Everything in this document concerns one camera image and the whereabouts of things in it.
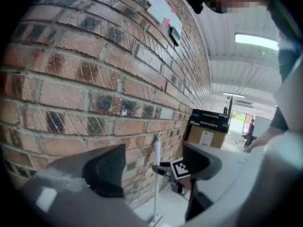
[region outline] white ceiling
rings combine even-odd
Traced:
[[[270,14],[264,7],[217,14],[204,6],[202,13],[195,16],[208,52],[213,105],[226,104],[223,92],[239,93],[246,98],[234,98],[234,110],[271,119],[276,110],[273,93],[281,84],[277,52],[235,43],[234,39],[235,33],[248,33],[277,40]],[[255,61],[260,52],[264,54]],[[249,105],[237,103],[237,100],[245,100]]]

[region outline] metal rod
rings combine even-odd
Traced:
[[[157,166],[160,165],[160,152],[161,152],[161,137],[162,137],[162,133],[157,134],[156,136],[156,141],[155,141],[155,145],[156,145],[156,162],[155,164]],[[159,195],[159,174],[155,175],[155,204],[154,204],[154,210],[153,210],[153,221],[156,222],[156,217],[157,217],[157,206],[158,206],[158,195]]]
[[[254,66],[254,64],[256,63],[257,59],[259,58],[260,55],[263,55],[263,54],[264,54],[264,52],[259,52],[259,53],[257,54],[257,56],[255,57],[254,62],[251,64],[250,70],[249,70],[249,72],[247,73],[245,79],[242,81],[242,83],[241,83],[240,86],[238,87],[237,93],[239,93],[240,88],[243,86],[243,84],[246,82],[247,78],[248,78],[248,77],[253,73],[253,71],[255,70],[255,68],[254,68],[253,66]]]

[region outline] white wall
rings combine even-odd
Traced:
[[[255,128],[253,136],[259,137],[262,135],[270,126],[271,120],[256,116]]]

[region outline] cardboard box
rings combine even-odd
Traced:
[[[193,116],[191,115],[189,118],[189,123],[194,124],[197,126],[205,127],[210,130],[222,132],[222,133],[228,133],[229,130],[229,124],[225,122],[219,122],[216,119],[209,120],[205,117],[200,116]]]
[[[206,110],[193,109],[192,116],[203,118],[205,120],[216,120],[216,122],[222,122],[228,124],[230,116],[222,113],[215,113]]]
[[[202,144],[214,148],[221,148],[226,133],[211,130],[209,128],[192,125],[187,142]]]

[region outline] ceiling light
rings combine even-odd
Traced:
[[[263,47],[266,47],[269,49],[273,49],[276,51],[278,50],[277,41],[274,41],[271,39],[266,39],[266,38],[256,36],[256,35],[235,33],[235,41],[237,43],[254,44],[254,45],[263,46]]]
[[[236,94],[236,93],[223,93],[223,95],[246,98],[246,96],[241,95],[241,94]]]

